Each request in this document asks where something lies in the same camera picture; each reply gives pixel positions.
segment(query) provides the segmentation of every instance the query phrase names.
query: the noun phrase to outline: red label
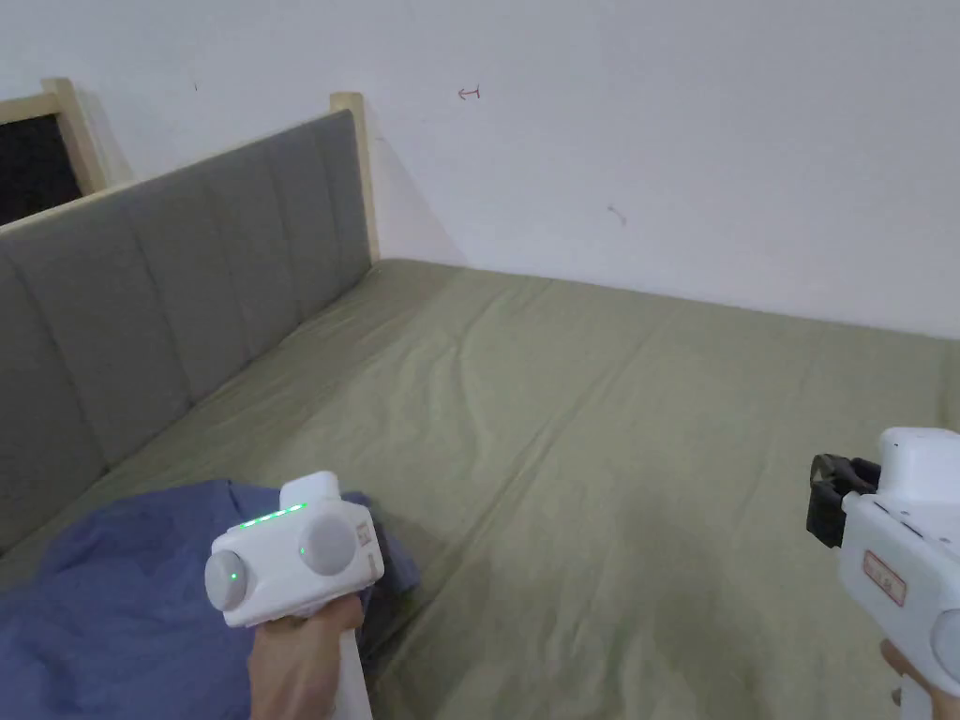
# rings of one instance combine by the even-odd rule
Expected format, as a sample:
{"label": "red label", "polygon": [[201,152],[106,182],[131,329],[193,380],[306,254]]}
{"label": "red label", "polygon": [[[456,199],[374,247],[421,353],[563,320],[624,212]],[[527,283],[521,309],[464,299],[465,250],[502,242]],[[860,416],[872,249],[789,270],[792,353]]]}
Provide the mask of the red label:
{"label": "red label", "polygon": [[360,547],[373,542],[373,537],[370,532],[370,525],[368,525],[366,522],[362,525],[357,525],[357,539],[360,540]]}
{"label": "red label", "polygon": [[887,596],[903,607],[906,600],[906,583],[883,560],[870,550],[863,554],[863,571],[867,577],[876,583],[876,586],[887,593]]}

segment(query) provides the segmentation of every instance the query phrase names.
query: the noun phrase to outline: olive green sheet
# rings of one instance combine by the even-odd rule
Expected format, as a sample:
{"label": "olive green sheet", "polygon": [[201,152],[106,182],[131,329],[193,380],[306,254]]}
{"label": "olive green sheet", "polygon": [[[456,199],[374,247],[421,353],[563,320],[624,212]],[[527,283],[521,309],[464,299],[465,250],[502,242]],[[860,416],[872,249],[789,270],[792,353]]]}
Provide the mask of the olive green sheet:
{"label": "olive green sheet", "polygon": [[948,341],[384,261],[0,582],[117,497],[328,468],[423,572],[377,718],[893,718],[879,630],[804,529],[809,462],[955,426],[958,371]]}

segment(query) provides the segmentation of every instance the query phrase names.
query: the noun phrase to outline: dark window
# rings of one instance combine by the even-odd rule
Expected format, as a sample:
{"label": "dark window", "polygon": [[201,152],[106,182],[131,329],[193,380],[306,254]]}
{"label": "dark window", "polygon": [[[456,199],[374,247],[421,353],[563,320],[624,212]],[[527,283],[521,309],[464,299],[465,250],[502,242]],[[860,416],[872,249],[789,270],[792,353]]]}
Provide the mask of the dark window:
{"label": "dark window", "polygon": [[80,196],[56,115],[0,125],[0,225]]}

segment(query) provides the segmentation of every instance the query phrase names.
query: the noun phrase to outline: wooden post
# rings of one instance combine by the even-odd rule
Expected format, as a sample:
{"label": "wooden post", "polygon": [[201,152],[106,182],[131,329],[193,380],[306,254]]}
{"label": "wooden post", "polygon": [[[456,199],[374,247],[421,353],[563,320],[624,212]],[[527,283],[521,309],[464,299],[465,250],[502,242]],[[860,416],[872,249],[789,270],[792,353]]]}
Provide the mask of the wooden post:
{"label": "wooden post", "polygon": [[370,241],[370,260],[380,259],[380,238],[376,231],[373,212],[373,179],[370,172],[370,145],[367,140],[367,122],[363,110],[363,95],[359,92],[335,92],[330,95],[330,112],[349,110],[357,135],[357,158],[360,161],[360,182],[363,187],[363,205],[367,214],[367,237]]}

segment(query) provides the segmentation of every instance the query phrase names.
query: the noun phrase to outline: gray headboard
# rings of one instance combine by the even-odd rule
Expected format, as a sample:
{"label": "gray headboard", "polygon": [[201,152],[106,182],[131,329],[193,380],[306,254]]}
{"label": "gray headboard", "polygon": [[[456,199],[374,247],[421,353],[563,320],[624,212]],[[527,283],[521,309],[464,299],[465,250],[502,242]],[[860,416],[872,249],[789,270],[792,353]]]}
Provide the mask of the gray headboard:
{"label": "gray headboard", "polygon": [[0,230],[0,552],[370,265],[347,110]]}

